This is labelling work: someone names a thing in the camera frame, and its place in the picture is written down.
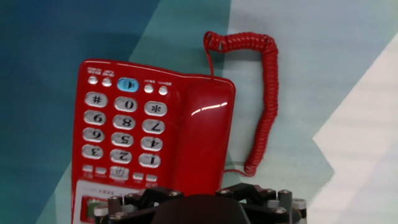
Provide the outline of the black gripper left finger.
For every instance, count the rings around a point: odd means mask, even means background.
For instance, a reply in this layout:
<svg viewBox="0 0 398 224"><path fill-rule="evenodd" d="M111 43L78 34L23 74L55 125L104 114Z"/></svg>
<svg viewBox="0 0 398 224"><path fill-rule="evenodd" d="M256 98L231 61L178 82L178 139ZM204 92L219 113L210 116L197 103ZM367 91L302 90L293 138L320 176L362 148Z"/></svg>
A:
<svg viewBox="0 0 398 224"><path fill-rule="evenodd" d="M184 193L179 190L159 186L126 195L113 195L106 199L106 203L94 208L94 224L122 223L129 220L142 223L149 219L149 213L156 206L182 197Z"/></svg>

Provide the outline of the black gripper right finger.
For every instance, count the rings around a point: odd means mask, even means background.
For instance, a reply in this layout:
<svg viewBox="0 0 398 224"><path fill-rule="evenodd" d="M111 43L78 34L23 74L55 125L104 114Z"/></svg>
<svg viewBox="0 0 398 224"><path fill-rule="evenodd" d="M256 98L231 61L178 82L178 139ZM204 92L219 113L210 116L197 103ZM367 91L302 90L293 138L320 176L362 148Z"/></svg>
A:
<svg viewBox="0 0 398 224"><path fill-rule="evenodd" d="M239 202L250 223L307 224L307 201L295 198L287 189L239 183L218 189L215 195Z"/></svg>

